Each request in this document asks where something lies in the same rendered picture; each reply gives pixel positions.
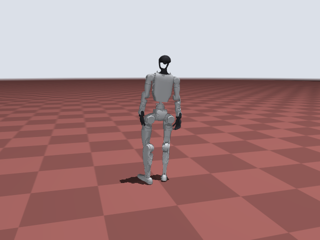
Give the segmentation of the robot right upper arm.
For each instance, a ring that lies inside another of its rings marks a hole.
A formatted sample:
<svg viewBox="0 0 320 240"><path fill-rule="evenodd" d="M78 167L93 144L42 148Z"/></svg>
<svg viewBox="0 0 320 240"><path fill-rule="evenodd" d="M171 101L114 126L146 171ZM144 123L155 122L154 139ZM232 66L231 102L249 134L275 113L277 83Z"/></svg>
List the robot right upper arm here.
<svg viewBox="0 0 320 240"><path fill-rule="evenodd" d="M173 89L174 89L174 95L172 96L174 101L179 101L180 100L180 79L176 76L173 76L174 78L174 85L173 85Z"/></svg>

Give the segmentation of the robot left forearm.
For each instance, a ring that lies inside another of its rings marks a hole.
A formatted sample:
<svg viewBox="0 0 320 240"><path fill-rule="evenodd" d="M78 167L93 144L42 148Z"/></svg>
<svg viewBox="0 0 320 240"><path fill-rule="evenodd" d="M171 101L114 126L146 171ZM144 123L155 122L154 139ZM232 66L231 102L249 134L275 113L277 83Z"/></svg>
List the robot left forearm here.
<svg viewBox="0 0 320 240"><path fill-rule="evenodd" d="M146 103L148 100L145 99L145 92L143 91L141 94L141 100L140 100L140 106L139 106L139 111L138 114L141 115L141 111L144 111L145 113L145 107L146 107Z"/></svg>

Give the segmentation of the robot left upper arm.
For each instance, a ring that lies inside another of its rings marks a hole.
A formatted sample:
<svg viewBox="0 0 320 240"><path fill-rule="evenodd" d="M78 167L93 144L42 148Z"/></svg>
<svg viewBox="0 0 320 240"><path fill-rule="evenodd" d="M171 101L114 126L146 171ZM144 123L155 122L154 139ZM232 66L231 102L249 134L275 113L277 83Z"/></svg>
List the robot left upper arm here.
<svg viewBox="0 0 320 240"><path fill-rule="evenodd" d="M145 85L144 85L144 92L145 92L145 98L150 97L150 89L151 89L151 82L154 80L155 74L148 74L145 77Z"/></svg>

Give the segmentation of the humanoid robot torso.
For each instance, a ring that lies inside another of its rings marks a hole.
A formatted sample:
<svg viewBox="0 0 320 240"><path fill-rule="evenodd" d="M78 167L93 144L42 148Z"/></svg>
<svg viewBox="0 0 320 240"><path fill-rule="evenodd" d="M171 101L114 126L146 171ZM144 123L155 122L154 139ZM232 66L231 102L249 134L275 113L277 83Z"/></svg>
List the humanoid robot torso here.
<svg viewBox="0 0 320 240"><path fill-rule="evenodd" d="M155 121L166 121L167 120L167 109L162 102L168 102L172 95L174 76L171 74L161 74L160 72L154 73L155 77L152 80L152 96L156 103L156 109L153 109L155 113Z"/></svg>

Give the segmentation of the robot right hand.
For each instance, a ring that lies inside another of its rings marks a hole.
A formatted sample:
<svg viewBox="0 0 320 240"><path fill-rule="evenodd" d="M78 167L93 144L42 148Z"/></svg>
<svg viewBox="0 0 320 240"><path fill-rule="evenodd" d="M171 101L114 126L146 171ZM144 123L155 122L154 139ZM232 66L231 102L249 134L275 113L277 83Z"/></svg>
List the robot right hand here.
<svg viewBox="0 0 320 240"><path fill-rule="evenodd" d="M174 123L173 126L175 126L175 128L173 128L173 130L178 130L179 128L181 128L181 118L182 118L182 113L179 113L179 116L176 116L176 121Z"/></svg>

